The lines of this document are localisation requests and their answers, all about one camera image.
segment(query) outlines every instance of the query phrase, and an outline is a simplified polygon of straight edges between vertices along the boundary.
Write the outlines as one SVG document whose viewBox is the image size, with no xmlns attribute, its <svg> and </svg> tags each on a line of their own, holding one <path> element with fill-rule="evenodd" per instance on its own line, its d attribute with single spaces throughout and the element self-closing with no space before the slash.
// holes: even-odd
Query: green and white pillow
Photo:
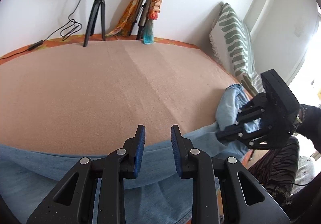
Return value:
<svg viewBox="0 0 321 224">
<path fill-rule="evenodd" d="M 248 28 L 227 3 L 222 6 L 210 41 L 214 59 L 234 75 L 252 96 L 264 92 L 261 77 L 254 68 Z"/>
</svg>

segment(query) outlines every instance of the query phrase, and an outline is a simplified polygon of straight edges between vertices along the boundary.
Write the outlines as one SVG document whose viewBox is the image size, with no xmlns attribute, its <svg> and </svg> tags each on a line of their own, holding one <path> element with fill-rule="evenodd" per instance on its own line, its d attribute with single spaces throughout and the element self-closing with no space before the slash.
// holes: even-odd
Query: screw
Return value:
<svg viewBox="0 0 321 224">
<path fill-rule="evenodd" d="M 193 148 L 193 149 L 191 149 L 191 154 L 198 155 L 198 154 L 200 154 L 200 150 Z"/>
<path fill-rule="evenodd" d="M 231 163 L 231 164 L 234 164 L 234 163 L 237 162 L 237 160 L 236 160 L 234 157 L 228 157 L 228 158 L 227 158 L 227 161 L 228 161 L 229 163 Z"/>
<path fill-rule="evenodd" d="M 80 163 L 81 163 L 81 164 L 87 164 L 87 163 L 89 163 L 89 158 L 87 158 L 87 157 L 81 158 L 81 159 L 80 159 Z"/>
<path fill-rule="evenodd" d="M 118 155 L 124 155 L 126 153 L 126 150 L 125 149 L 119 149 L 117 150 L 117 154 Z"/>
</svg>

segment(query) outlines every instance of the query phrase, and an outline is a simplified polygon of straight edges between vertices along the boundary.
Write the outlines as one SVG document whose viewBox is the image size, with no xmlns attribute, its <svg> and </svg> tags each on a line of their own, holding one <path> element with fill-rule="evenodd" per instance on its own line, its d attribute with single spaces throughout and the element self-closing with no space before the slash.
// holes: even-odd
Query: blue denim fabric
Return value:
<svg viewBox="0 0 321 224">
<path fill-rule="evenodd" d="M 248 148 L 239 141 L 222 144 L 215 132 L 233 124 L 238 110 L 247 102 L 242 87 L 231 85 L 217 108 L 216 122 L 184 137 L 212 157 L 234 156 L 242 160 Z M 247 124 L 248 131 L 256 129 L 258 122 Z M 42 199 L 81 157 L 0 145 L 0 194 L 21 223 L 26 223 Z M 104 155 L 88 157 L 96 159 Z M 191 218 L 193 181 L 178 177 L 170 141 L 145 147 L 139 177 L 124 180 L 124 189 L 127 223 L 181 224 Z"/>
</svg>

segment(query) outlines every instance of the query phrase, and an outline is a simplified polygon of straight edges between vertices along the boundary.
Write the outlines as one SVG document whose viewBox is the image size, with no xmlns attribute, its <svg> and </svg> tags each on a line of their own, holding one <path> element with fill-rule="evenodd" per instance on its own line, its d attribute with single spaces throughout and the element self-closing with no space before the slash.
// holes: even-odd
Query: denim cloth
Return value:
<svg viewBox="0 0 321 224">
<path fill-rule="evenodd" d="M 223 144 L 216 139 L 215 132 L 233 124 L 238 110 L 247 102 L 242 87 L 231 85 L 217 108 L 216 122 L 183 136 L 211 157 L 225 159 L 234 156 L 242 160 L 248 148 L 239 141 Z M 258 122 L 246 125 L 248 132 L 257 129 Z M 105 155 L 84 156 L 96 159 Z M 18 220 L 26 223 L 57 181 L 82 157 L 0 145 L 0 194 Z M 193 180 L 178 177 L 170 140 L 145 147 L 141 172 L 135 180 L 125 179 L 124 189 L 127 223 L 183 224 L 191 218 Z"/>
</svg>

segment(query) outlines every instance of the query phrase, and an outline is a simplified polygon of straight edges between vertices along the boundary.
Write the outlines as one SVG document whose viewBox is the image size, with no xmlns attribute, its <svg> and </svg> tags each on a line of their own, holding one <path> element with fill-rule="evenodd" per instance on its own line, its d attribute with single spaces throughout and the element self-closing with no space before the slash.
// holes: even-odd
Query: bed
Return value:
<svg viewBox="0 0 321 224">
<path fill-rule="evenodd" d="M 225 88 L 237 83 L 191 44 L 98 38 L 87 48 L 82 36 L 53 39 L 1 60 L 1 144 L 108 154 L 144 124 L 151 145 L 168 140 L 172 124 L 182 133 L 212 124 Z"/>
</svg>

